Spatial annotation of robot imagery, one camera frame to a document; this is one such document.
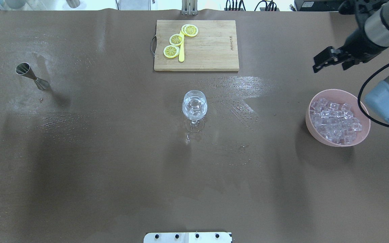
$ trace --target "brown table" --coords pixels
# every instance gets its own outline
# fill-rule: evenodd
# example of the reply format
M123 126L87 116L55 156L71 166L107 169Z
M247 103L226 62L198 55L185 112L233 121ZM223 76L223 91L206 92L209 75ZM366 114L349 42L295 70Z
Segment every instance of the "brown table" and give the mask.
M318 91L357 94L389 49L314 74L313 56L341 46L353 16L180 14L0 11L0 242L141 243L178 231L389 242L389 129L373 124L363 143L333 148L304 123ZM153 71L156 20L174 19L236 20L240 71ZM21 62L51 89L16 75ZM208 113L188 135L190 89L204 91Z

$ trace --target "white metal plate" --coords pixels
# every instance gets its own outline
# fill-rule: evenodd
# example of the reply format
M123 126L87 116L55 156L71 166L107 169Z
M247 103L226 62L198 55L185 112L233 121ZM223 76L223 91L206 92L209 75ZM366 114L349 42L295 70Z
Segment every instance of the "white metal plate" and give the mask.
M144 237L144 243L232 243L232 233L231 232L148 233Z

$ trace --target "clear liquid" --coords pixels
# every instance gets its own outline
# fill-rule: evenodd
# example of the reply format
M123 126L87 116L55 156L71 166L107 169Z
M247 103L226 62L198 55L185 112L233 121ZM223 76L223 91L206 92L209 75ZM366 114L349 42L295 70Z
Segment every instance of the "clear liquid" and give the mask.
M207 101L199 96L190 96L182 103L182 112L190 120L200 120L207 113Z

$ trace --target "wooden cutting board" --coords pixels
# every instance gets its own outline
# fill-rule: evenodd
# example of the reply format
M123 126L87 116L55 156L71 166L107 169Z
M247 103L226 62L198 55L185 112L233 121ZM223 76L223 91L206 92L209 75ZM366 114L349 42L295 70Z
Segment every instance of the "wooden cutting board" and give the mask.
M185 36L185 60L163 55L169 38L179 34L181 26L196 25L195 37ZM238 45L235 20L157 20L156 71L238 71Z

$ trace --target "metal bracket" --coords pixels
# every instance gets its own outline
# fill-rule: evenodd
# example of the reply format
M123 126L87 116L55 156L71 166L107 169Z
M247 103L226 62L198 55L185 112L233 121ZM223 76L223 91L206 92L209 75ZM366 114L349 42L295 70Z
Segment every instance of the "metal bracket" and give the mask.
M182 15L198 15L198 0L182 0Z

